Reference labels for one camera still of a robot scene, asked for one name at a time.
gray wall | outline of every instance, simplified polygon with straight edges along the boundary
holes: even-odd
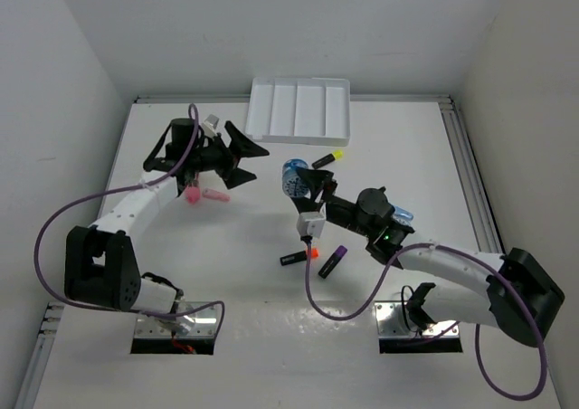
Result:
[[[102,190],[128,111],[62,0],[0,0],[0,408],[12,407],[49,297],[33,242],[59,206]],[[95,202],[49,231],[43,267],[62,289],[64,239]]]
[[[505,0],[462,101],[506,246],[532,251],[567,296],[547,343],[569,408],[579,407],[577,16],[577,0]]]
[[[123,93],[249,92],[254,76],[355,92],[458,90],[499,0],[65,0]]]

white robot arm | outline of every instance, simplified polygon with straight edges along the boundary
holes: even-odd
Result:
[[[213,170],[228,188],[234,188],[256,178],[238,167],[243,157],[269,155],[230,121],[225,123],[225,129],[231,144],[225,146],[221,135],[214,132],[216,124],[217,118],[211,116],[200,127],[195,145],[182,165],[171,176],[156,182],[174,170],[192,138],[192,121],[173,119],[143,164],[143,187],[128,193],[91,226],[76,226],[69,232],[64,274],[64,293],[68,299],[120,311],[176,312],[176,300],[183,292],[163,277],[141,275],[133,243],[159,212],[193,183],[199,172]],[[169,130],[172,139],[166,144],[166,154],[157,157]]]
[[[444,251],[447,246],[423,239],[410,223],[396,216],[384,187],[365,189],[351,203],[335,196],[337,182],[333,173],[304,168],[297,168],[296,172],[304,190],[309,190],[309,196],[292,197],[300,214],[298,232],[302,240],[319,236],[327,221],[364,235],[368,239],[366,250],[382,264],[387,264],[403,247],[432,245],[407,251],[393,264],[405,271],[422,271],[457,284],[442,287],[425,282],[414,291],[406,310],[418,328],[426,329],[445,320],[484,324],[500,328],[524,345],[536,347],[536,337],[521,308],[491,269],[510,282],[545,337],[565,295],[530,253],[517,248],[506,255],[452,248],[454,253],[449,254]],[[476,257],[487,269],[473,265],[466,256]]]

purple marker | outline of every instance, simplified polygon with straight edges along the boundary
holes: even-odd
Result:
[[[334,270],[337,264],[344,258],[346,255],[347,249],[344,246],[338,246],[336,251],[332,253],[332,255],[327,259],[326,263],[322,266],[319,270],[318,275],[321,276],[323,279],[327,278],[327,276]]]

white tray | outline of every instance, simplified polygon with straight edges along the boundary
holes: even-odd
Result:
[[[262,142],[345,147],[350,140],[350,82],[257,77],[245,134]]]

cable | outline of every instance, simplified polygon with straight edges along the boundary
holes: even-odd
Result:
[[[200,127],[199,128],[199,133],[197,136],[197,140],[195,141],[195,145],[194,148],[200,148],[203,147],[205,143],[205,132],[203,131],[203,128]]]
[[[70,306],[76,307],[76,308],[90,309],[90,310],[95,310],[95,311],[114,311],[114,309],[95,307],[92,305],[86,305],[83,303],[75,302],[73,300],[68,300],[66,297],[62,296],[60,293],[55,291],[50,285],[48,285],[48,282],[44,278],[42,269],[40,267],[41,242],[43,240],[44,234],[46,233],[46,230],[52,224],[52,222],[54,222],[54,220],[58,216],[60,216],[61,214],[63,214],[67,210],[69,210],[70,208],[73,208],[74,206],[79,205],[79,204],[87,203],[93,199],[102,198],[104,196],[121,194],[124,192],[132,192],[134,190],[139,190],[142,187],[152,187],[154,185],[158,185],[159,183],[165,181],[170,176],[172,176],[175,172],[177,172],[177,170],[181,167],[181,165],[183,165],[184,162],[187,160],[189,153],[191,152],[191,149],[194,147],[195,139],[196,139],[197,134],[198,134],[199,129],[200,129],[200,127],[199,127],[199,110],[194,105],[194,103],[191,103],[189,105],[187,112],[189,114],[189,119],[193,122],[193,133],[191,133],[191,139],[189,140],[189,143],[187,144],[187,147],[185,148],[185,151],[183,152],[183,155],[181,156],[181,158],[179,158],[179,160],[177,160],[177,163],[175,164],[175,166],[173,166],[166,174],[163,174],[159,178],[156,178],[155,180],[149,181],[148,183],[145,183],[144,185],[142,185],[142,184],[128,185],[125,187],[118,187],[116,189],[110,189],[110,190],[106,190],[104,192],[98,192],[96,194],[87,195],[87,196],[84,196],[83,198],[79,198],[79,199],[72,201],[71,203],[68,203],[68,204],[64,205],[63,207],[61,207],[53,215],[51,215],[48,218],[48,220],[44,223],[43,227],[40,229],[40,232],[38,232],[38,236],[36,237],[36,242],[34,243],[33,261],[34,261],[34,271],[36,272],[36,277],[38,278],[38,281],[43,285],[44,289],[46,291],[48,291],[48,293],[51,296],[53,296],[54,298],[56,298],[57,300],[59,300],[60,302],[66,304],[66,305],[70,305]],[[144,314],[147,316],[156,317],[158,319],[176,319],[178,317],[183,317],[183,316],[188,316],[190,314],[195,314],[203,309],[210,308],[214,305],[219,305],[219,306],[221,306],[221,309],[222,309],[221,318],[219,320],[219,324],[217,325],[217,330],[215,331],[215,338],[217,338],[217,334],[221,330],[221,326],[223,324],[223,319],[225,317],[225,304],[221,300],[216,300],[214,302],[207,303],[206,305],[203,305],[201,307],[194,308],[194,309],[188,309],[186,311],[177,312],[174,314],[163,314],[163,313],[159,313],[159,312],[155,312],[155,311],[137,311],[137,310],[133,310],[133,309],[130,312]]]
[[[194,352],[195,352],[195,350],[194,350],[191,346],[189,346],[188,344],[181,344],[181,343],[179,343],[179,342],[176,340],[175,336],[172,336],[172,337],[171,337],[171,344],[173,345],[173,347],[179,348],[179,349],[183,350],[183,351],[186,352],[186,353],[194,353]]]
[[[510,284],[510,282],[507,279],[505,279],[505,277],[503,275],[498,273],[498,271],[496,271],[495,269],[490,267],[488,264],[486,264],[482,260],[478,259],[477,257],[471,256],[466,252],[459,251],[458,249],[454,249],[454,248],[451,248],[449,246],[444,246],[444,245],[440,245],[440,244],[432,244],[432,243],[411,244],[409,246],[406,246],[406,247],[400,249],[390,258],[388,263],[385,265],[384,270],[382,271],[382,274],[380,275],[380,278],[378,279],[378,283],[376,284],[375,288],[372,290],[372,292],[370,293],[370,296],[364,302],[362,307],[357,309],[352,314],[349,314],[349,315],[343,316],[343,317],[339,317],[339,316],[332,316],[331,314],[326,313],[323,309],[321,309],[316,304],[316,302],[312,298],[311,289],[309,287],[309,271],[311,268],[311,242],[306,242],[306,245],[308,246],[308,258],[306,260],[306,296],[308,297],[308,301],[315,311],[317,311],[323,317],[330,319],[330,320],[334,320],[334,321],[346,321],[346,320],[353,319],[353,318],[359,316],[368,307],[368,305],[372,302],[372,300],[374,299],[378,290],[380,290],[380,286],[382,285],[382,282],[384,281],[386,273],[390,269],[390,266],[392,265],[392,263],[395,262],[398,259],[398,257],[400,257],[400,255],[402,255],[403,253],[407,253],[409,251],[413,251],[416,249],[430,249],[432,247],[435,247],[439,251],[446,252],[450,255],[460,256],[461,258],[470,260],[471,262],[478,264],[480,267],[482,267],[483,269],[485,269],[486,271],[491,273],[495,278],[497,278],[497,280],[508,291],[508,294],[510,294],[512,296],[512,298],[515,300],[515,302],[517,303],[518,307],[520,308],[521,312],[523,313],[523,316],[525,317],[525,320],[527,321],[527,323],[531,327],[531,331],[533,332],[533,336],[535,337],[536,345],[537,345],[537,348],[539,351],[539,360],[540,360],[540,364],[541,364],[539,380],[536,384],[535,389],[533,391],[531,391],[530,393],[523,394],[523,395],[515,395],[515,394],[508,393],[507,391],[504,391],[503,389],[500,389],[498,386],[496,386],[492,382],[489,375],[487,374],[487,371],[485,370],[485,367],[482,364],[482,357],[480,355],[480,325],[477,324],[475,327],[475,352],[476,352],[476,357],[477,357],[477,363],[479,364],[479,369],[480,369],[480,372],[481,372],[483,378],[485,379],[487,384],[489,384],[489,386],[493,390],[495,390],[497,393],[499,393],[503,397],[506,397],[508,399],[515,400],[518,402],[524,402],[527,400],[532,400],[533,398],[536,398],[538,395],[540,395],[543,392],[543,389],[545,388],[545,384],[546,384],[547,361],[546,361],[545,344],[543,342],[543,337],[541,336],[541,332],[539,331],[538,327],[536,326],[535,320],[533,319],[531,312],[528,310],[527,305],[525,305],[525,302],[521,299],[521,297],[519,296],[517,291]],[[456,323],[453,324],[452,327],[445,329],[444,332],[450,331],[455,325],[456,325]]]
[[[400,289],[400,305],[402,306],[402,318],[404,319],[404,325],[408,329],[409,332],[415,332],[415,337],[418,335],[419,330],[413,331],[408,324],[408,317],[406,314],[406,301],[404,300],[404,290],[409,289],[411,292],[411,296],[414,295],[414,289],[410,285],[403,285]]]
[[[406,326],[406,328],[410,331],[413,332],[413,330],[410,328],[410,325],[408,324],[408,314],[406,311],[406,304],[404,303],[404,290],[409,289],[410,292],[412,293],[412,295],[414,294],[414,289],[410,286],[410,285],[403,285],[401,290],[400,290],[400,304],[402,305],[402,317],[404,319],[404,325]],[[452,325],[450,325],[448,328],[444,329],[443,332],[441,332],[438,335],[435,335],[434,337],[430,337],[430,338],[425,338],[425,339],[421,339],[419,341],[410,341],[407,343],[404,343],[404,345],[406,347],[410,346],[410,347],[414,347],[414,346],[421,346],[422,344],[428,344],[428,343],[432,343],[433,341],[436,341],[437,339],[445,336],[446,334],[448,334],[451,330],[454,329],[455,326],[459,325],[460,322],[459,321],[455,321],[454,323],[452,323]],[[418,337],[420,330],[416,329],[414,337]]]

